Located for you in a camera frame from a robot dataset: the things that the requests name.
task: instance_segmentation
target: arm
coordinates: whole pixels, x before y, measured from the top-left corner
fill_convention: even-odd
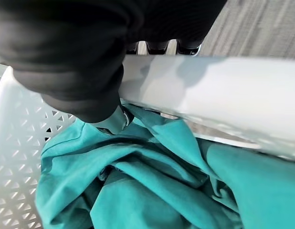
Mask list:
[[[117,108],[132,0],[0,0],[0,56],[52,107],[96,123]]]

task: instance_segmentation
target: laundry basket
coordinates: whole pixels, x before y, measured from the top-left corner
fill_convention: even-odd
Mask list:
[[[259,151],[295,160],[295,62],[128,56],[124,64],[120,95],[127,102],[245,138]],[[42,228],[34,204],[41,150],[74,120],[21,86],[7,68],[0,82],[0,229]]]
[[[26,90],[7,68],[0,82],[0,229],[42,228],[34,204],[41,150],[74,120]]]

